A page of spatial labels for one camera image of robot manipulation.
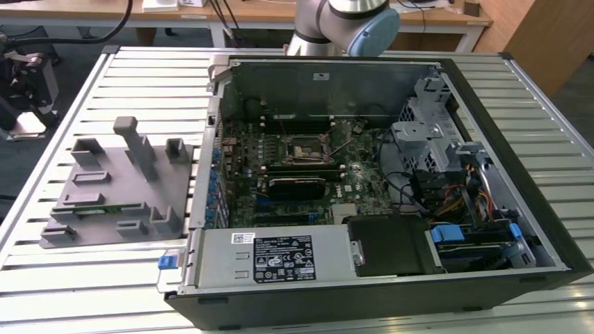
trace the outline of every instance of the motherboard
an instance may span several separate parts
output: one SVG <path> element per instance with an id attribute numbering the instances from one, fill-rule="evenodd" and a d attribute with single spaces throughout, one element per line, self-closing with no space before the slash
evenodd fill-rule
<path id="1" fill-rule="evenodd" d="M 346 216 L 393 213 L 377 162 L 383 130 L 358 119 L 294 125 L 225 126 L 230 227 L 341 224 Z"/>

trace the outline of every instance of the barcode sticker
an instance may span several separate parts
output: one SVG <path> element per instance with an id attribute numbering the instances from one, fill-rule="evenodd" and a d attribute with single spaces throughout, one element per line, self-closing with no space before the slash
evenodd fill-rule
<path id="1" fill-rule="evenodd" d="M 255 233 L 233 233 L 231 234 L 231 243 L 233 244 L 253 244 L 255 237 L 257 237 Z"/>

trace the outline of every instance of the white sticker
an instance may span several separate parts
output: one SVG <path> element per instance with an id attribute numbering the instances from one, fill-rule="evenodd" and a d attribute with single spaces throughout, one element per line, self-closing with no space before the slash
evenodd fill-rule
<path id="1" fill-rule="evenodd" d="M 182 19 L 209 19 L 206 15 L 182 15 Z"/>
<path id="2" fill-rule="evenodd" d="M 330 79 L 330 73 L 314 73 L 314 81 L 329 81 Z"/>
<path id="3" fill-rule="evenodd" d="M 231 243 L 233 244 L 253 244 L 255 237 L 257 237 L 255 233 L 233 233 L 231 234 Z"/>

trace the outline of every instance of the desk leg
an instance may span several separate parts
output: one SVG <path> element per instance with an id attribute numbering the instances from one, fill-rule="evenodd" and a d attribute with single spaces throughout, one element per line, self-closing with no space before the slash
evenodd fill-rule
<path id="1" fill-rule="evenodd" d="M 213 47 L 225 48 L 223 24 L 221 22 L 210 22 L 209 28 L 211 29 Z"/>
<path id="2" fill-rule="evenodd" d="M 142 47 L 153 47 L 158 28 L 137 28 L 137 40 Z"/>
<path id="3" fill-rule="evenodd" d="M 470 26 L 466 34 L 462 36 L 456 52 L 473 52 L 477 42 L 480 41 L 481 34 L 484 33 L 485 26 Z"/>

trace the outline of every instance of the black side panel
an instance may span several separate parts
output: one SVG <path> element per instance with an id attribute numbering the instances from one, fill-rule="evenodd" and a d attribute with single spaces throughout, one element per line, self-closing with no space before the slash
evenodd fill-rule
<path id="1" fill-rule="evenodd" d="M 480 130 L 482 131 L 493 151 L 500 158 L 504 169 L 506 170 L 512 181 L 516 184 L 520 194 L 529 206 L 529 209 L 537 218 L 537 222 L 541 225 L 545 233 L 549 236 L 549 240 L 556 247 L 557 253 L 572 271 L 568 271 L 565 283 L 572 282 L 588 275 L 594 271 L 590 266 L 590 262 L 586 256 L 582 254 L 574 239 L 572 238 L 565 226 L 553 210 L 548 199 L 545 198 L 538 186 L 532 179 L 529 171 L 524 166 L 512 146 L 504 137 L 504 134 L 497 127 L 496 122 L 489 115 L 484 103 L 481 102 L 477 94 L 474 94 L 473 88 L 466 81 L 458 66 L 452 59 L 441 61 L 444 69 L 454 84 L 454 89 L 458 91 L 462 101 L 477 121 Z M 552 285 L 549 288 L 556 288 L 560 284 Z"/>
<path id="2" fill-rule="evenodd" d="M 562 274 L 476 278 L 366 287 L 293 289 L 226 297 L 227 303 L 199 303 L 197 296 L 169 296 L 166 302 L 202 330 L 290 326 L 327 321 L 485 310 L 542 289 Z"/>

